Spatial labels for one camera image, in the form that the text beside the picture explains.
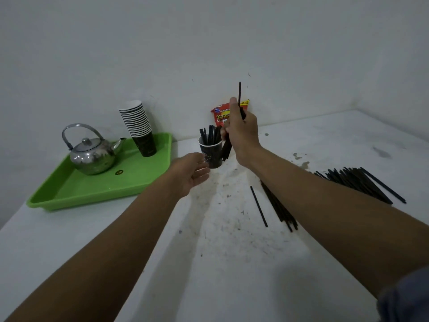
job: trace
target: hand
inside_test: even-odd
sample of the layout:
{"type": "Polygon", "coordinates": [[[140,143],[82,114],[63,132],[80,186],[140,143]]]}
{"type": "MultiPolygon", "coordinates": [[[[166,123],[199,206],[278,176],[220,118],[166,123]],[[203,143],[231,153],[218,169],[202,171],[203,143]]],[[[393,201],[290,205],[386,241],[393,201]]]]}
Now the hand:
{"type": "Polygon", "coordinates": [[[180,197],[187,196],[190,189],[207,180],[208,173],[208,163],[204,161],[204,154],[199,152],[176,158],[166,172],[173,179],[180,197]]]}
{"type": "Polygon", "coordinates": [[[260,148],[258,138],[258,121],[256,116],[246,112],[246,118],[243,120],[238,107],[237,98],[229,100],[229,119],[221,129],[222,140],[225,140],[229,134],[229,140],[236,152],[237,161],[244,167],[249,165],[249,156],[257,148],[260,148]]]}

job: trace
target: teapot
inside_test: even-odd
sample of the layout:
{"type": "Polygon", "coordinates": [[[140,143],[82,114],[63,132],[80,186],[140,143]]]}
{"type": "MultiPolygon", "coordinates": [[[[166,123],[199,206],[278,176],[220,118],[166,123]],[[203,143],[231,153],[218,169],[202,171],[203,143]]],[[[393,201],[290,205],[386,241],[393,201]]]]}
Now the teapot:
{"type": "Polygon", "coordinates": [[[115,162],[116,154],[121,150],[123,141],[119,139],[115,144],[105,140],[92,126],[75,123],[67,125],[61,136],[70,150],[70,160],[76,169],[86,175],[95,175],[108,170],[115,162]],[[94,132],[98,138],[83,138],[82,142],[73,147],[67,140],[65,131],[70,127],[84,127],[94,132]]]}

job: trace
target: teapot lid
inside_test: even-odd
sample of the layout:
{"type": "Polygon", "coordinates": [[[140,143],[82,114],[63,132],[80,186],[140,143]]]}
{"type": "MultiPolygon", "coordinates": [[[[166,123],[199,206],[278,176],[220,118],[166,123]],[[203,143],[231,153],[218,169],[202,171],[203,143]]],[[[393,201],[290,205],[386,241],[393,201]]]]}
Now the teapot lid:
{"type": "Polygon", "coordinates": [[[75,146],[73,150],[77,152],[85,152],[95,148],[100,143],[101,143],[101,140],[99,138],[93,138],[93,139],[83,138],[82,142],[79,143],[77,146],[75,146]]]}

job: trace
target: shirt sleeve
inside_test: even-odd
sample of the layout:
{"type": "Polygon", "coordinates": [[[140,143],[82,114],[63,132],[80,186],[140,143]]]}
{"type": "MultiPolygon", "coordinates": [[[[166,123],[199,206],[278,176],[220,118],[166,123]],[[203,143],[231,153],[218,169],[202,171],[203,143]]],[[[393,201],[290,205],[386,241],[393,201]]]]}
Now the shirt sleeve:
{"type": "Polygon", "coordinates": [[[411,273],[382,292],[377,309],[382,322],[429,321],[429,267],[411,273]]]}

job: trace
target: tray rim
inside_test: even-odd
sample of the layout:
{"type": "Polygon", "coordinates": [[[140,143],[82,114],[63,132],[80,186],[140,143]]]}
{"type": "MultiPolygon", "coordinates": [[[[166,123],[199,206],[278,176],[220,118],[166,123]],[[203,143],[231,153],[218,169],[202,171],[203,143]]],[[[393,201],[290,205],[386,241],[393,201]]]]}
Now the tray rim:
{"type": "MultiPolygon", "coordinates": [[[[171,144],[172,144],[172,135],[171,133],[168,132],[160,132],[160,133],[154,133],[154,135],[168,135],[168,150],[167,150],[167,156],[169,159],[169,166],[171,163],[171,144]]],[[[42,201],[42,202],[32,202],[33,197],[35,196],[35,194],[45,185],[45,183],[47,182],[48,179],[51,178],[51,176],[55,173],[55,171],[61,166],[63,165],[63,163],[69,158],[69,155],[67,154],[66,157],[64,157],[64,159],[55,167],[55,169],[45,178],[45,180],[43,181],[42,184],[39,185],[39,187],[32,193],[32,195],[28,198],[28,200],[25,202],[25,204],[31,208],[31,209],[35,209],[35,208],[43,208],[45,210],[48,211],[53,211],[53,210],[61,210],[61,209],[67,209],[67,208],[71,208],[71,207],[75,207],[75,206],[79,206],[79,205],[86,205],[86,204],[92,204],[92,203],[97,203],[97,202],[102,202],[102,201],[109,201],[109,200],[115,200],[115,199],[119,199],[122,197],[130,197],[132,195],[137,194],[138,192],[141,191],[137,191],[137,193],[135,194],[130,194],[130,195],[124,195],[124,196],[119,196],[119,197],[115,197],[115,198],[111,198],[111,199],[106,199],[106,200],[96,200],[94,202],[87,202],[87,203],[83,203],[83,204],[77,204],[77,205],[70,205],[70,206],[65,206],[65,207],[59,207],[57,209],[48,209],[46,208],[46,205],[50,206],[51,205],[59,205],[64,201],[71,201],[71,200],[75,200],[75,199],[85,199],[88,196],[99,196],[99,195],[108,195],[110,193],[114,193],[114,192],[118,192],[118,190],[111,190],[111,191],[104,191],[104,192],[95,192],[95,193],[91,193],[90,195],[81,195],[81,196],[72,196],[72,197],[65,197],[65,198],[61,198],[61,199],[56,199],[56,200],[47,200],[47,201],[42,201]]],[[[169,168],[169,166],[161,173],[165,173],[167,171],[167,169],[169,168]]],[[[129,186],[123,189],[120,189],[121,192],[123,191],[131,191],[132,189],[136,189],[136,188],[145,188],[146,186],[148,186],[149,184],[146,185],[134,185],[134,186],[129,186]]]]}

